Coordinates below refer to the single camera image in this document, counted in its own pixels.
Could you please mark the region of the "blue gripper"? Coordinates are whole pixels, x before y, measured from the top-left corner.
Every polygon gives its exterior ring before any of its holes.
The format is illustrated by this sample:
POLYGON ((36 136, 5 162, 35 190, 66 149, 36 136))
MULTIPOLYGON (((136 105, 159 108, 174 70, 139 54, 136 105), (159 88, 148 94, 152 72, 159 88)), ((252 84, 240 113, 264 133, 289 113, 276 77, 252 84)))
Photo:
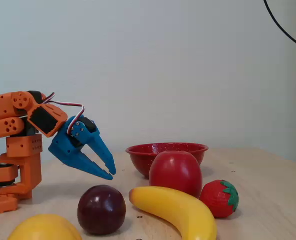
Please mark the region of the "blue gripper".
POLYGON ((113 156, 102 138, 93 120, 81 115, 75 123, 71 117, 64 123, 49 146, 49 151, 63 164, 100 177, 112 180, 116 173, 113 156), (109 173, 100 168, 95 162, 82 152, 88 146, 104 162, 109 173))

